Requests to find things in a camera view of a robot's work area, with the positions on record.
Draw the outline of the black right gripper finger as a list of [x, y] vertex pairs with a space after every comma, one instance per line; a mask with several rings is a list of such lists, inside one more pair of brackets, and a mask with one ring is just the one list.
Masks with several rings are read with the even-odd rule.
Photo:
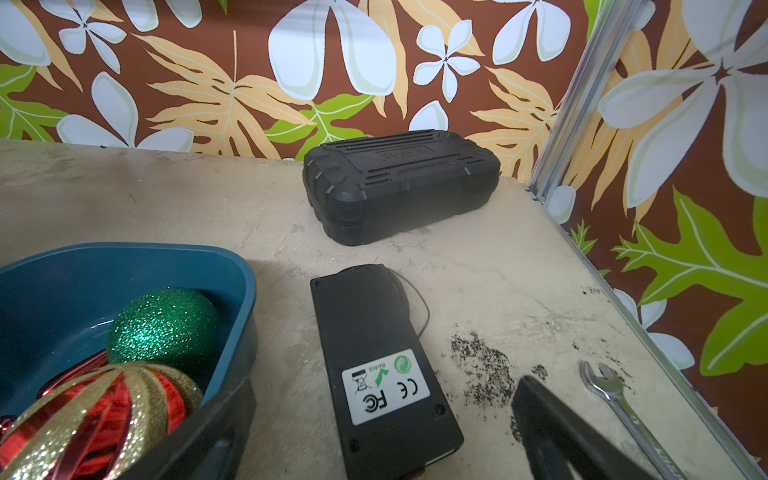
[[536, 479], [650, 479], [641, 466], [533, 376], [522, 377], [512, 411]]

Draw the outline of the green glitter ball ornament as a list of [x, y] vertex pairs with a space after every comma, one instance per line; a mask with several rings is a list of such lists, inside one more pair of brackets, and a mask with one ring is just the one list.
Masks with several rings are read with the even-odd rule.
[[166, 287], [130, 301], [107, 333], [112, 364], [153, 363], [194, 376], [214, 356], [221, 319], [200, 291]]

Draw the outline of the red gold striped ball ornament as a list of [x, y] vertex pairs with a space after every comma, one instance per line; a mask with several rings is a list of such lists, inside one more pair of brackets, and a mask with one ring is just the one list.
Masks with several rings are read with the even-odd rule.
[[109, 364], [39, 398], [1, 441], [4, 479], [116, 479], [202, 404], [187, 374]]

